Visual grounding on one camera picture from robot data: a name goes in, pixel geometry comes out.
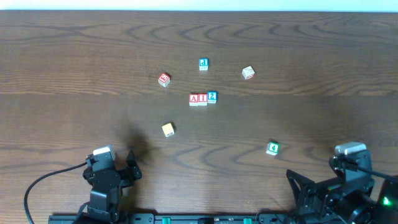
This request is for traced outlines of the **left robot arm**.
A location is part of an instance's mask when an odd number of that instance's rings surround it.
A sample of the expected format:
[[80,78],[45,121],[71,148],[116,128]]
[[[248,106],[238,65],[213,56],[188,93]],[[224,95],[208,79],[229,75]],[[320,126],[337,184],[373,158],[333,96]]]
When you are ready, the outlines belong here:
[[86,163],[83,178],[91,185],[90,200],[80,207],[73,222],[127,223],[128,218],[120,214],[123,189],[142,178],[134,153],[129,152],[122,169],[116,168],[111,150],[90,154]]

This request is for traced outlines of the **red letter A block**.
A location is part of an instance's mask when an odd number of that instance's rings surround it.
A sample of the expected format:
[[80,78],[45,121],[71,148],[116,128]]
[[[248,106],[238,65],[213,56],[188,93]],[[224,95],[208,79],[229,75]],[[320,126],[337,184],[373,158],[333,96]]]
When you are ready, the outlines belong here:
[[198,106],[198,94],[189,94],[189,106]]

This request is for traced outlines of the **red letter I block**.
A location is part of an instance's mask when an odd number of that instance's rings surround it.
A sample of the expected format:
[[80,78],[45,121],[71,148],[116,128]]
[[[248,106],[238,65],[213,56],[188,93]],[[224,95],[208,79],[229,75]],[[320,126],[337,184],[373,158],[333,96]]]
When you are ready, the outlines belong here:
[[198,105],[206,106],[208,104],[208,95],[206,93],[198,94]]

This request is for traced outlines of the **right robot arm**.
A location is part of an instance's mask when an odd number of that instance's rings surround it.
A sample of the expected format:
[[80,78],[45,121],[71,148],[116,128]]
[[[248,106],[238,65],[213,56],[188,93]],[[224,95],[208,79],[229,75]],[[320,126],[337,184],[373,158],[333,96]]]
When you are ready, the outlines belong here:
[[329,160],[336,177],[314,182],[286,172],[296,208],[284,223],[393,223],[393,205],[370,198],[373,176],[397,183],[397,177],[373,171],[370,152],[337,152]]

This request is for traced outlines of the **blue number 2 block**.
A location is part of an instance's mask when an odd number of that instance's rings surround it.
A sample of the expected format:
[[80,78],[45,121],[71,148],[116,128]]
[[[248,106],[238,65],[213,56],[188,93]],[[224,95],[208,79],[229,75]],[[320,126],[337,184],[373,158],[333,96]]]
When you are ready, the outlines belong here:
[[218,99],[218,93],[216,91],[209,91],[207,93],[207,102],[209,104],[215,104]]

